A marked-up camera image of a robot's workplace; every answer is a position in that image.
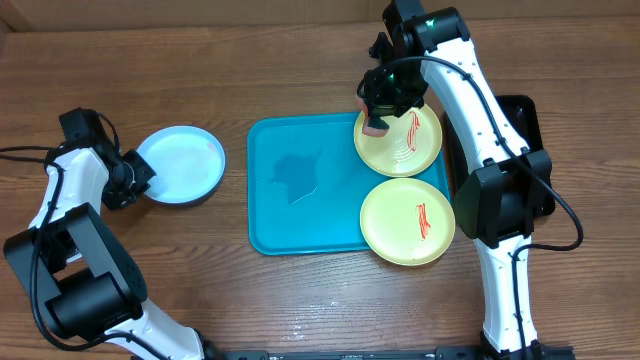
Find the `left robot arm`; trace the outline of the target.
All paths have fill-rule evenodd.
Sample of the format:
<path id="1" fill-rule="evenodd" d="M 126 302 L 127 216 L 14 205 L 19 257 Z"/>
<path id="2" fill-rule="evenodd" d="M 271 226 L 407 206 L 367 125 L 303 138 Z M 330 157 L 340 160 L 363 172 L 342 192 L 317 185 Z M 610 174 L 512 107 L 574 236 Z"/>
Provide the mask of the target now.
<path id="1" fill-rule="evenodd" d="M 103 114 L 76 108 L 59 121 L 65 139 L 39 161 L 48 175 L 41 208 L 3 248 L 42 336 L 65 351 L 111 343 L 136 359 L 224 358 L 149 299 L 139 267 L 100 216 L 135 203 L 154 170 L 121 151 Z"/>

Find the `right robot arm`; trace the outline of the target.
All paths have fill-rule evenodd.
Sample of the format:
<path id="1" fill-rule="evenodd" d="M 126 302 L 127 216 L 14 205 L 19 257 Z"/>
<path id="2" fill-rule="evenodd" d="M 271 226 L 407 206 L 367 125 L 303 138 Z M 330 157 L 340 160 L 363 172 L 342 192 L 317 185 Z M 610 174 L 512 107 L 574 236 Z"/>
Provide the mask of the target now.
<path id="1" fill-rule="evenodd" d="M 422 104 L 432 88 L 465 161 L 453 212 L 480 257 L 486 359 L 549 359 L 529 305 L 527 258 L 534 221 L 553 212 L 551 159 L 510 124 L 478 65 L 471 34 L 453 7 L 428 13 L 418 1 L 393 1 L 369 50 L 379 65 L 357 89 L 365 126 L 388 130 L 385 117 Z"/>

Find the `light blue plate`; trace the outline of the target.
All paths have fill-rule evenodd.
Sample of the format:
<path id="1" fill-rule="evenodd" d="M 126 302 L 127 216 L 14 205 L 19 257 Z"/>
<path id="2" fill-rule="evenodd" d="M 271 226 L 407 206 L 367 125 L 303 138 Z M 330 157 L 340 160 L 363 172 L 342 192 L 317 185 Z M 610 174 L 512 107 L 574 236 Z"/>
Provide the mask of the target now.
<path id="1" fill-rule="evenodd" d="M 155 175 L 144 194 L 165 205 L 206 201 L 220 185 L 226 154 L 220 141 L 195 126 L 171 126 L 147 137 L 137 153 Z"/>

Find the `red and green sponge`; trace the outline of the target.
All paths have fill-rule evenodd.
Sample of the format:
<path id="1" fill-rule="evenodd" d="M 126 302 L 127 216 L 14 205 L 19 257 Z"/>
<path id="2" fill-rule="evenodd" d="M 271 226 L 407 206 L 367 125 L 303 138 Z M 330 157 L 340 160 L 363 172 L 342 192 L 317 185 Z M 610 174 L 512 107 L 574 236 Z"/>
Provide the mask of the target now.
<path id="1" fill-rule="evenodd" d="M 361 112 L 364 114 L 364 121 L 363 121 L 363 125 L 362 125 L 362 133 L 364 135 L 370 136 L 370 137 L 384 137 L 388 133 L 389 129 L 387 131 L 381 131 L 381 130 L 369 128 L 368 127 L 368 118 L 371 117 L 371 115 L 369 113 L 368 106 L 366 105 L 365 101 L 360 97 L 356 98 L 356 104 L 357 104 L 358 108 L 361 110 Z"/>

